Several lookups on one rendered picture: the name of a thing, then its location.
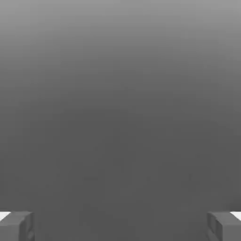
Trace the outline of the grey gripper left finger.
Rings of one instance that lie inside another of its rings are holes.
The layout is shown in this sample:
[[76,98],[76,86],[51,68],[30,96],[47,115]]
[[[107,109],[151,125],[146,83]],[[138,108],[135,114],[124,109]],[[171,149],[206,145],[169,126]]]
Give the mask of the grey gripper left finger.
[[0,241],[35,241],[34,213],[1,211]]

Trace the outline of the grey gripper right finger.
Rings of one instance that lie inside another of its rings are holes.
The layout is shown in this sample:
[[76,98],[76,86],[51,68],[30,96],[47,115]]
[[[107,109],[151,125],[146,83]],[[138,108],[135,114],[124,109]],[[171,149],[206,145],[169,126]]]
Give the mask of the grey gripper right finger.
[[241,211],[207,213],[208,241],[241,241]]

